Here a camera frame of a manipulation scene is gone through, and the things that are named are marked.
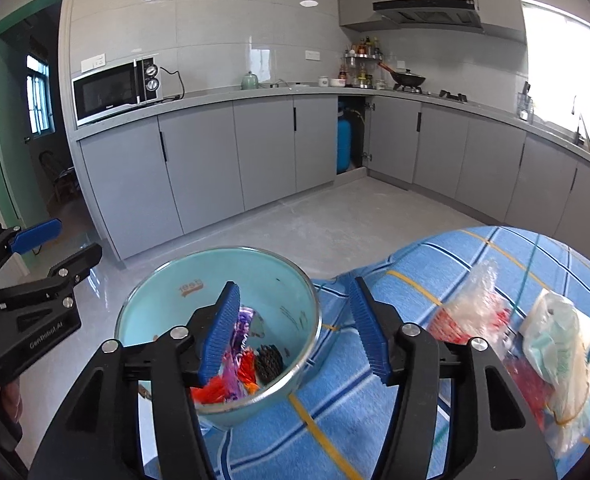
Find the dark pine cone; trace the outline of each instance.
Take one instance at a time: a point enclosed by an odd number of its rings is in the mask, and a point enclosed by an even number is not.
[[[263,384],[274,381],[284,370],[284,361],[275,345],[262,345],[255,358],[255,374]]]

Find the metal screw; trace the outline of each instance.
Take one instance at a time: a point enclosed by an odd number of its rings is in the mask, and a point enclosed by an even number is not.
[[[415,337],[419,335],[421,329],[414,323],[406,323],[402,326],[402,332],[404,332],[409,337]]]
[[[173,339],[184,339],[188,335],[188,329],[185,326],[176,326],[171,330],[171,337]]]
[[[486,342],[486,339],[482,339],[480,337],[473,337],[470,340],[470,346],[472,346],[475,350],[483,352],[488,348],[488,343]]]
[[[112,354],[119,348],[119,343],[115,339],[109,339],[102,343],[102,352],[105,354]]]

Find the light switch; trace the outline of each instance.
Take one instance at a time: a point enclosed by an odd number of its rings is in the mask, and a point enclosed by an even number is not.
[[[99,56],[89,57],[82,61],[82,72],[88,72],[95,68],[100,68],[106,64],[106,55],[100,54]]]

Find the wall outlet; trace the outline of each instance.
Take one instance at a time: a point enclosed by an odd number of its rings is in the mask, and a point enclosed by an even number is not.
[[[319,61],[319,52],[316,50],[307,50],[305,58],[311,61]]]
[[[95,68],[100,68],[106,64],[106,55],[100,54],[99,56],[89,57],[82,61],[82,72],[88,72]]]

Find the microwave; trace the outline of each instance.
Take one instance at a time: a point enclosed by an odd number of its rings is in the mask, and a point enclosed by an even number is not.
[[[72,80],[78,126],[161,99],[159,68],[154,57],[102,67]]]

